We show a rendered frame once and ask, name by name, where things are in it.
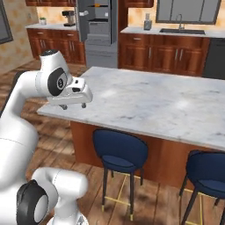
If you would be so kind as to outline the grey framed window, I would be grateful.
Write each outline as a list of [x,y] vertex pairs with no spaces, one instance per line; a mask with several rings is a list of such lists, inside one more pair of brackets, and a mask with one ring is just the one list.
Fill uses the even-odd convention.
[[221,0],[157,0],[156,22],[214,25]]

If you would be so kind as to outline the brown wooden wall cupboards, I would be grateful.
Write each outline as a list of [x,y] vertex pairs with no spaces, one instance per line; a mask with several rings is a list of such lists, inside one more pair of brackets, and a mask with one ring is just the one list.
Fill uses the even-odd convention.
[[154,0],[125,0],[128,8],[152,8]]
[[75,7],[76,0],[25,0],[27,6]]

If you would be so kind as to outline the black coffee machine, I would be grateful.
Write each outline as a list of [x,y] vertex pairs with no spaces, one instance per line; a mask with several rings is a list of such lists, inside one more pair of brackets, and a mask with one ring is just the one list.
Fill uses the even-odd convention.
[[75,12],[74,11],[62,11],[63,17],[66,17],[68,22],[64,26],[73,26],[75,25]]

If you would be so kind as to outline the dark framed window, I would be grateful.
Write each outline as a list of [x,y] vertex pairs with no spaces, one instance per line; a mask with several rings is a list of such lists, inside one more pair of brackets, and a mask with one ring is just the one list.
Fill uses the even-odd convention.
[[0,44],[13,41],[10,24],[6,15],[3,0],[0,0]]

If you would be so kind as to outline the wooden island counter marble top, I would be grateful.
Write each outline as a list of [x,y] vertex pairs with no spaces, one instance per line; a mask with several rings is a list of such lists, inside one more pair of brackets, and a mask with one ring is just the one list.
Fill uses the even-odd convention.
[[76,160],[99,166],[92,133],[105,127],[149,146],[144,177],[180,187],[193,149],[225,151],[225,81],[92,67],[82,77],[93,100],[85,108],[44,105],[38,112],[69,120]]

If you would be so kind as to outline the black sink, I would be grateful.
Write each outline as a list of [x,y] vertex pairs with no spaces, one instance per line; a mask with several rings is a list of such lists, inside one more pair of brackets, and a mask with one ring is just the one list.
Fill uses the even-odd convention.
[[170,28],[162,28],[160,33],[185,33],[185,34],[201,34],[205,35],[204,30],[186,30],[186,29],[170,29]]

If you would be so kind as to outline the brown wooden base cupboards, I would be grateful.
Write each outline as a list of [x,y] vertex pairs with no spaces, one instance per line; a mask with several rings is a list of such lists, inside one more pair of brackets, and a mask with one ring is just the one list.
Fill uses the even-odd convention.
[[34,58],[39,59],[44,51],[55,49],[62,53],[66,62],[83,65],[86,63],[84,43],[79,41],[75,27],[26,28],[26,30]]
[[185,76],[202,76],[209,48],[225,39],[176,34],[119,34],[119,67]]

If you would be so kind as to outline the grey tap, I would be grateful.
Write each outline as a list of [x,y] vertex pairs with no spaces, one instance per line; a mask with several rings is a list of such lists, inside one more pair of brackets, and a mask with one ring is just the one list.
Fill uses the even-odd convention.
[[178,30],[185,30],[185,25],[182,25],[182,14],[179,13],[177,16],[176,16],[176,21],[179,22],[179,25],[178,25]]

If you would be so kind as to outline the grey fridge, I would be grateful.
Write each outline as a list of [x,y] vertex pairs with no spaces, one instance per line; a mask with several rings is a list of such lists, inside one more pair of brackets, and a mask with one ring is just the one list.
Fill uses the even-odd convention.
[[88,34],[85,41],[88,67],[118,67],[118,0],[87,3]]

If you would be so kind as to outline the black dishwasher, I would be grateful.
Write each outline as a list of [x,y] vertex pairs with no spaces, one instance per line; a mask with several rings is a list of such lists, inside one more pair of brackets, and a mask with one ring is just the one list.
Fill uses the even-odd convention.
[[210,40],[203,77],[225,80],[225,38]]

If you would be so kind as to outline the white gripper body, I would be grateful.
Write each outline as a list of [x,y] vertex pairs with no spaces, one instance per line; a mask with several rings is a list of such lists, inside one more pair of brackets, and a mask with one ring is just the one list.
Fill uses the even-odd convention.
[[85,104],[93,100],[93,94],[86,84],[82,91],[61,93],[58,97],[49,97],[47,100],[51,105]]

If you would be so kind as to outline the grey fridge door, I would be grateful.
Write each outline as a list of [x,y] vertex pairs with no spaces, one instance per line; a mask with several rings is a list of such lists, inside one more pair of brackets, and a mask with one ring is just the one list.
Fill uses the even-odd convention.
[[87,16],[89,15],[85,0],[76,0],[76,9],[79,40],[85,41],[87,39]]

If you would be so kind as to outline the blue bar stool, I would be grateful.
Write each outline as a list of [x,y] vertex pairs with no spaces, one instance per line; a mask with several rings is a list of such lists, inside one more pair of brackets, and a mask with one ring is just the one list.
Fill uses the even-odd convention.
[[187,180],[191,181],[194,190],[181,225],[185,225],[199,192],[216,198],[214,203],[216,206],[220,200],[225,200],[225,153],[198,149],[191,150],[187,157],[185,178],[179,196],[183,195]]
[[143,165],[148,159],[148,145],[142,139],[110,129],[96,129],[92,134],[94,149],[104,167],[102,208],[105,208],[108,171],[130,175],[130,220],[134,217],[134,173],[141,172],[143,185]]

